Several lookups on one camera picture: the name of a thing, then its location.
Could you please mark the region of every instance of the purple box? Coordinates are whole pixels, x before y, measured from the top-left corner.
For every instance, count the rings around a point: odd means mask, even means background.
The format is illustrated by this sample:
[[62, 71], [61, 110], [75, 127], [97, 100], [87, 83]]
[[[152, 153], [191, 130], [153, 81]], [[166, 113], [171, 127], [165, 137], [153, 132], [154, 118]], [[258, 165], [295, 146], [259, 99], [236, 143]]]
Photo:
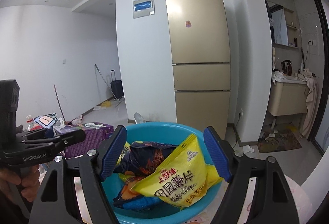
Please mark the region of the purple box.
[[69, 124], [62, 128], [54, 126], [57, 135], [63, 135], [77, 129], [82, 129], [86, 133], [83, 142], [65, 148], [65, 158], [71, 158], [87, 153], [90, 149], [97, 149], [101, 142], [108, 139], [113, 133], [113, 126], [98, 122], [88, 124]]

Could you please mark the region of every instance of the suitcase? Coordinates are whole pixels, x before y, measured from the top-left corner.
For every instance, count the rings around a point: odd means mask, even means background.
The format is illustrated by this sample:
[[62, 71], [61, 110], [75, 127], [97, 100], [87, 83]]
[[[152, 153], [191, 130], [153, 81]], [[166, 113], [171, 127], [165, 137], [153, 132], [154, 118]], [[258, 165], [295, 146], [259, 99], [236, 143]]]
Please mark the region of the suitcase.
[[117, 99], [121, 99], [123, 97], [122, 81], [116, 80], [116, 72], [114, 70], [111, 70], [111, 80], [111, 89], [113, 94], [116, 96]]

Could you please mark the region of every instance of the gold refrigerator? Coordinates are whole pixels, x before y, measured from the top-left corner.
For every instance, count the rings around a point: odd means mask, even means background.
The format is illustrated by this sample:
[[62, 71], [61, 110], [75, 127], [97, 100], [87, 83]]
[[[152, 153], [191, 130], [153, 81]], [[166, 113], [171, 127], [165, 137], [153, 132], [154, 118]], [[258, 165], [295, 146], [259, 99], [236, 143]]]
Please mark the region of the gold refrigerator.
[[231, 59], [223, 0], [166, 0], [177, 122], [225, 137]]

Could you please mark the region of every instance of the dark blue snack bag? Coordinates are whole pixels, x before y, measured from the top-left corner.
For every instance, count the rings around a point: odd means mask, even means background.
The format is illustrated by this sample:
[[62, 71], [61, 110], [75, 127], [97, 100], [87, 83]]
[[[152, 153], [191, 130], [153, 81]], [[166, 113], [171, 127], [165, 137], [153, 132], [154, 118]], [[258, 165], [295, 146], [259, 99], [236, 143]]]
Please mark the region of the dark blue snack bag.
[[132, 176], [148, 176], [166, 159], [177, 145], [135, 141], [123, 157], [114, 173]]
[[131, 190], [132, 187], [143, 178], [145, 177], [134, 176], [127, 178], [118, 196], [113, 199], [113, 205], [122, 209], [141, 211], [154, 207], [159, 203], [163, 203], [163, 201], [159, 197], [145, 197]]

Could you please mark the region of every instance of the human hand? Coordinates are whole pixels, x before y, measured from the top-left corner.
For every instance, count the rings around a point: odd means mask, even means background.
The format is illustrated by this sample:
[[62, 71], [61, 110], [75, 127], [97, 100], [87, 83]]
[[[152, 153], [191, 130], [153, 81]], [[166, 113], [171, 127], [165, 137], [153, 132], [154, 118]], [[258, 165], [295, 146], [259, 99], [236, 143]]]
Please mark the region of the human hand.
[[22, 196], [26, 198], [29, 202], [35, 200], [37, 196], [37, 191], [40, 187], [39, 182], [39, 165], [31, 166], [30, 173], [23, 179], [21, 179], [15, 172], [10, 171], [7, 168], [0, 169], [0, 191], [13, 203], [13, 195], [10, 191], [8, 183], [15, 185], [22, 185], [24, 189], [22, 190]]

